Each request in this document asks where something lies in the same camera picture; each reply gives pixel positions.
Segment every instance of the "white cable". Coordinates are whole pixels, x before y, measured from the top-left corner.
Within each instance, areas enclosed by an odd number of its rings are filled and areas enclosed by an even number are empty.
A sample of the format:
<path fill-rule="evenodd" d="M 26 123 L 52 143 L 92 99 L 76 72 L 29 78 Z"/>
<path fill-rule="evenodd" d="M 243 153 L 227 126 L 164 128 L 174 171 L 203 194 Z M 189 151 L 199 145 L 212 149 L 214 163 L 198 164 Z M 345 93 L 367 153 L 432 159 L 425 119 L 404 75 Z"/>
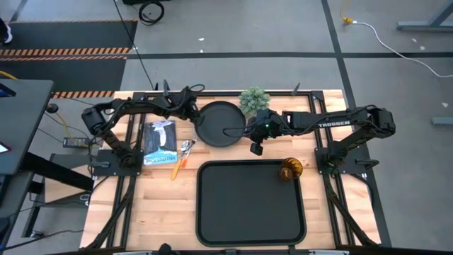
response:
<path fill-rule="evenodd" d="M 397 53 L 397 51 L 395 51 L 394 49 L 390 48 L 389 46 L 387 46 L 385 43 L 383 43 L 381 41 L 381 39 L 379 39 L 379 36 L 377 35 L 377 32 L 376 32 L 376 29 L 373 28 L 372 25 L 370 24 L 367 24 L 367 23 L 363 23 L 363 22 L 357 22 L 357 21 L 353 21 L 352 23 L 350 24 L 359 24 L 359 25 L 365 25 L 369 28 L 371 28 L 373 31 L 374 31 L 374 35 L 376 36 L 377 40 L 379 41 L 379 43 L 386 47 L 387 49 L 391 50 L 393 53 L 397 54 L 398 56 L 404 58 L 405 60 L 410 60 L 410 61 L 414 61 L 414 62 L 417 62 L 418 64 L 422 64 L 424 65 L 426 68 L 428 68 L 435 76 L 439 77 L 439 78 L 450 78 L 450 77 L 453 77 L 453 74 L 452 75 L 439 75 L 437 72 L 435 72 L 430 66 L 428 66 L 427 64 L 421 62 L 420 60 L 416 60 L 416 59 L 412 59 L 410 57 L 404 57 L 403 55 Z"/>

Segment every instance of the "black desk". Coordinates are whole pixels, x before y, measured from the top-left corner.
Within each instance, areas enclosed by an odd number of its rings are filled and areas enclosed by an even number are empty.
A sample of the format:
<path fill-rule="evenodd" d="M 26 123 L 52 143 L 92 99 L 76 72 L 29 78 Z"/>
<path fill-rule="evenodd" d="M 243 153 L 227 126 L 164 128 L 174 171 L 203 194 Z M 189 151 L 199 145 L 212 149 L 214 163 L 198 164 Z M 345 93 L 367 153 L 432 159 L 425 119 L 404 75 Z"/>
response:
<path fill-rule="evenodd" d="M 28 152 L 35 132 L 49 102 L 53 81 L 0 79 L 16 96 L 0 98 L 0 141 L 11 148 L 0 154 L 0 174 L 9 182 L 0 204 L 0 217 L 17 213 L 27 192 L 40 193 L 42 184 L 33 182 L 34 174 L 90 191 L 93 180 Z M 1 240 L 6 246 L 17 215 L 9 218 L 9 229 Z"/>

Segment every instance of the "black round plate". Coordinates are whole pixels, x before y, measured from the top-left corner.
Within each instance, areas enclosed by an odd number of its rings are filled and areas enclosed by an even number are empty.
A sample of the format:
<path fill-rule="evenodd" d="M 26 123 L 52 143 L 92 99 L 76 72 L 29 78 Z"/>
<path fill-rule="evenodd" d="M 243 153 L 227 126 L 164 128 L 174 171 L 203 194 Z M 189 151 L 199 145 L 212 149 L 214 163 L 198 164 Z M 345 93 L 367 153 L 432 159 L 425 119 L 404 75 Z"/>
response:
<path fill-rule="evenodd" d="M 207 145 L 227 147 L 241 139 L 243 129 L 227 130 L 234 137 L 226 136 L 224 128 L 239 128 L 246 125 L 246 117 L 233 103 L 215 101 L 208 103 L 200 110 L 201 121 L 195 125 L 198 137 Z"/>

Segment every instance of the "black tray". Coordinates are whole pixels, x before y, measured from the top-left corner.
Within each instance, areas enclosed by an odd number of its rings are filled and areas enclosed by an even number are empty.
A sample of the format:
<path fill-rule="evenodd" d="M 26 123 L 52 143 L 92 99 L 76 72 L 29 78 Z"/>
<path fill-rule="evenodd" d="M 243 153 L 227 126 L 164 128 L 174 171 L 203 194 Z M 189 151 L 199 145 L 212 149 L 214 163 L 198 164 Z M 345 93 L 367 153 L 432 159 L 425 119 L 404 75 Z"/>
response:
<path fill-rule="evenodd" d="M 207 247 L 294 245 L 306 234 L 299 179 L 282 160 L 209 161 L 197 176 L 195 232 Z"/>

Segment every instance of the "black floor mat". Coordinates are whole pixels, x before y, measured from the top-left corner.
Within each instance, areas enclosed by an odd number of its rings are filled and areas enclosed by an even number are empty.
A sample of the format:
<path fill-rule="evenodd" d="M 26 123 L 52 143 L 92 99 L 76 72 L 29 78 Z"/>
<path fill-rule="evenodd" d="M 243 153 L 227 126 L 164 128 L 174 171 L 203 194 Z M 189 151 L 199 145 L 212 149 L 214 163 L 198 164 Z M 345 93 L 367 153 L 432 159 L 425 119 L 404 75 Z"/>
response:
<path fill-rule="evenodd" d="M 125 24 L 134 37 L 137 22 Z M 0 56 L 127 53 L 132 47 L 121 21 L 30 22 L 10 27 L 13 42 L 0 45 Z"/>
<path fill-rule="evenodd" d="M 120 90 L 125 64 L 123 56 L 0 58 L 1 70 L 18 79 L 53 80 L 55 92 L 80 91 L 69 97 L 106 97 Z"/>

